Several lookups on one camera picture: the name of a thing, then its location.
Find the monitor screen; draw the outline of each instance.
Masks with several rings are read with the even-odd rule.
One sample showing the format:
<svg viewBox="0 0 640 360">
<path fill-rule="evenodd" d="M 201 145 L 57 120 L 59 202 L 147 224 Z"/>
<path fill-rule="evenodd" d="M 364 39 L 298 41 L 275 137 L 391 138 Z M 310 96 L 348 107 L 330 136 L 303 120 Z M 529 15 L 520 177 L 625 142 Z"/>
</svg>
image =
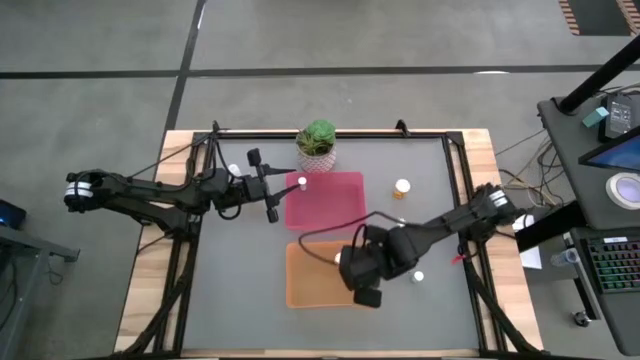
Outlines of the monitor screen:
<svg viewBox="0 0 640 360">
<path fill-rule="evenodd" d="M 580 158 L 580 163 L 640 172 L 640 133 L 634 129 Z"/>
</svg>

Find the metal rod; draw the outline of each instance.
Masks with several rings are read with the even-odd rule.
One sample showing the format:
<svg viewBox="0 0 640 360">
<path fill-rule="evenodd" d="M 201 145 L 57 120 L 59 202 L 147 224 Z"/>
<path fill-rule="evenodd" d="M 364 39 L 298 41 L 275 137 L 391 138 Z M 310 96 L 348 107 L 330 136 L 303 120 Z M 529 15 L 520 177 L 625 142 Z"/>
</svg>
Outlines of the metal rod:
<svg viewBox="0 0 640 360">
<path fill-rule="evenodd" d="M 559 105 L 561 112 L 568 114 L 580 107 L 582 103 L 592 97 L 596 91 L 607 85 L 621 72 L 633 65 L 640 58 L 640 36 L 636 36 L 622 50 L 618 51 L 600 69 L 591 74 L 571 94 L 564 98 Z"/>
</svg>

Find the rgb keyboard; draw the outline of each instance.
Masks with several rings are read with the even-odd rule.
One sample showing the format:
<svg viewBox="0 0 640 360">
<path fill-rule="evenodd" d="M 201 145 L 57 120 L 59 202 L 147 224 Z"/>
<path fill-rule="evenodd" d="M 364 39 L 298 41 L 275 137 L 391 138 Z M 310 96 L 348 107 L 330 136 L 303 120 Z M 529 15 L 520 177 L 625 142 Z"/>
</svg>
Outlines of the rgb keyboard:
<svg viewBox="0 0 640 360">
<path fill-rule="evenodd" d="M 586 244 L 601 293 L 640 291 L 640 241 Z"/>
</svg>

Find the concrete floor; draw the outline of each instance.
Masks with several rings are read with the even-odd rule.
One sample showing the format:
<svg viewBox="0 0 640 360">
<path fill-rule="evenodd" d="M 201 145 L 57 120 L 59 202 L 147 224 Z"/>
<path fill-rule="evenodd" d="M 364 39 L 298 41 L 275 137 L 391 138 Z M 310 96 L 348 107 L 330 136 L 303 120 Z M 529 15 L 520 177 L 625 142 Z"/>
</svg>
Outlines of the concrete floor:
<svg viewBox="0 0 640 360">
<path fill-rule="evenodd" d="M 178 69 L 195 0 L 0 0 L 0 72 Z M 598 64 L 628 37 L 574 37 L 554 0 L 209 0 L 193 69 Z M 190 79 L 178 129 L 482 127 L 494 149 L 540 129 L 537 101 L 586 73 Z M 616 83 L 640 81 L 628 72 Z M 27 230 L 82 249 L 58 287 L 43 281 L 21 359 L 110 353 L 139 226 L 107 211 L 68 214 L 69 171 L 129 173 L 156 160 L 175 79 L 0 80 L 0 198 Z M 544 135 L 498 157 L 517 170 Z M 528 179 L 537 182 L 536 172 Z M 552 188 L 572 198 L 566 179 Z M 526 196 L 514 193 L 518 205 Z M 530 287 L 545 348 L 623 358 L 606 324 L 576 328 L 570 283 Z"/>
</svg>

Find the table leg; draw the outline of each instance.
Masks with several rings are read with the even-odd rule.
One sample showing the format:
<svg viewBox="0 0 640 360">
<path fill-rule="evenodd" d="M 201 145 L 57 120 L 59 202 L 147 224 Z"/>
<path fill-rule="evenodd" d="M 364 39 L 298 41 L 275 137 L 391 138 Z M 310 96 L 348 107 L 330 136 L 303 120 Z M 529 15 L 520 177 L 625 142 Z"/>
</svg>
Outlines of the table leg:
<svg viewBox="0 0 640 360">
<path fill-rule="evenodd" d="M 546 240 L 564 234 L 574 227 L 586 225 L 586 220 L 577 201 L 563 206 L 551 215 L 536 221 L 533 225 L 516 233 L 518 250 L 527 251 Z"/>
</svg>

